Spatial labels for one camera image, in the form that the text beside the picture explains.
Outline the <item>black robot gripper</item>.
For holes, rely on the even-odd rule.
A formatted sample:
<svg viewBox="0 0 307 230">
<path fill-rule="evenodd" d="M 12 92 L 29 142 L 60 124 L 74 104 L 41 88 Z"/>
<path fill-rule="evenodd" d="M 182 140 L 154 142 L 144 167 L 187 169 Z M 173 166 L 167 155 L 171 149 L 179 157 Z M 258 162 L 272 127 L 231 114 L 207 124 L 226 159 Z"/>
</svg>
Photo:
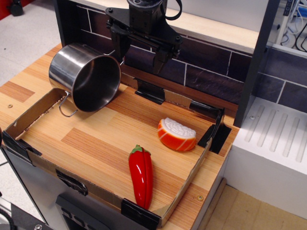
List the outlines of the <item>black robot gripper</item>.
<svg viewBox="0 0 307 230">
<path fill-rule="evenodd" d="M 107 28 L 115 53 L 123 59 L 132 40 L 154 47 L 157 50 L 153 74 L 158 74 L 182 44 L 182 37 L 167 23 L 181 16 L 182 1 L 177 1 L 179 12 L 175 16 L 166 16 L 166 0 L 129 0 L 127 3 L 127 9 L 106 8 Z"/>
</svg>

